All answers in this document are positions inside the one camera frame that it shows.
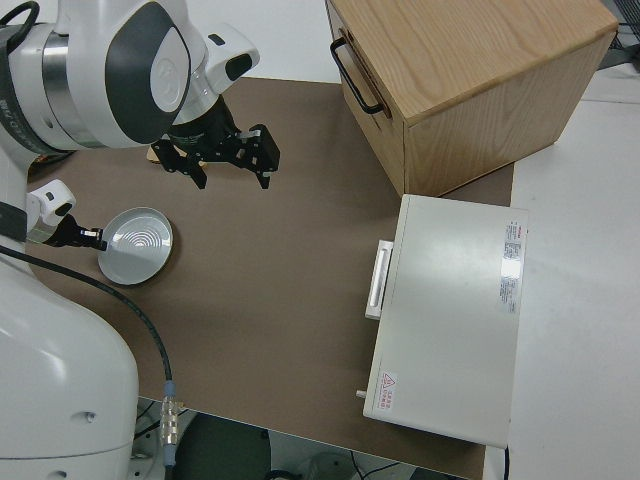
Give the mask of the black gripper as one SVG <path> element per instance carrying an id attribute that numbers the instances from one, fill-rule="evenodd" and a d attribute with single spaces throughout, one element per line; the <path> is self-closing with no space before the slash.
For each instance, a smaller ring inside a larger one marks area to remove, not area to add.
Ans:
<path id="1" fill-rule="evenodd" d="M 102 228 L 86 229 L 81 227 L 71 214 L 63 217 L 53 235 L 47 240 L 47 244 L 53 247 L 86 247 L 98 251 L 107 249 L 107 242 L 101 237 Z"/>
<path id="2" fill-rule="evenodd" d="M 266 125 L 258 124 L 240 132 L 222 96 L 200 117 L 172 125 L 168 132 L 171 142 L 158 140 L 151 145 L 151 150 L 165 171 L 188 176 L 198 189 L 204 189 L 207 176 L 199 162 L 188 155 L 182 156 L 174 146 L 191 155 L 207 154 L 235 135 L 238 147 L 235 165 L 253 172 L 260 187 L 268 189 L 271 175 L 279 168 L 280 150 Z"/>

